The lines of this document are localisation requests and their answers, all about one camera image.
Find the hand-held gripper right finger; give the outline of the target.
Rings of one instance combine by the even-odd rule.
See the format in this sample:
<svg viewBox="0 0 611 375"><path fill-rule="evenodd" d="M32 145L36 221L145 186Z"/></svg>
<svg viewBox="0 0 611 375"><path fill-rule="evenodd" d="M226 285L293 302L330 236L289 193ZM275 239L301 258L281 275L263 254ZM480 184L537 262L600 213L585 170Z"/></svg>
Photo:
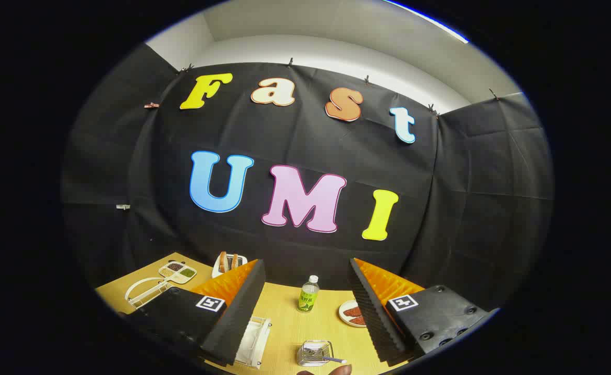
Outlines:
<svg viewBox="0 0 611 375"><path fill-rule="evenodd" d="M448 286L420 287L358 258L349 261L349 283L378 358L389 365L445 351L496 313Z"/></svg>

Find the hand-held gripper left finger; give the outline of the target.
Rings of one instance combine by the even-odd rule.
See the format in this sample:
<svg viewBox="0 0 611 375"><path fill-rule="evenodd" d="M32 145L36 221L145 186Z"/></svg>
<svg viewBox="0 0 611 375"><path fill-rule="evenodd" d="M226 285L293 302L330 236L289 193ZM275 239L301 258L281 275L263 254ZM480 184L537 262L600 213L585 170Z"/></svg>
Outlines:
<svg viewBox="0 0 611 375"><path fill-rule="evenodd" d="M232 365L265 278L254 259L191 290L168 288L125 319L184 358Z"/></svg>

